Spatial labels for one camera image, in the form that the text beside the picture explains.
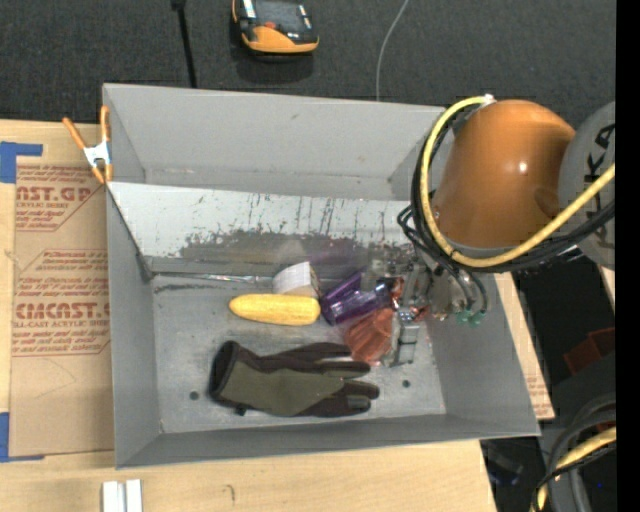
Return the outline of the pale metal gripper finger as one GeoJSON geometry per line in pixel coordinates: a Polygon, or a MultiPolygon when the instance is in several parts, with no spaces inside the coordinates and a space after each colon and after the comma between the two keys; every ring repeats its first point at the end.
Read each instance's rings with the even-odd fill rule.
{"type": "Polygon", "coordinates": [[[383,365],[386,367],[392,367],[394,365],[394,361],[398,352],[399,338],[400,325],[397,322],[393,322],[389,337],[389,350],[383,356],[383,365]]]}
{"type": "Polygon", "coordinates": [[[399,311],[398,364],[411,364],[418,343],[420,325],[409,309],[399,311]]]}

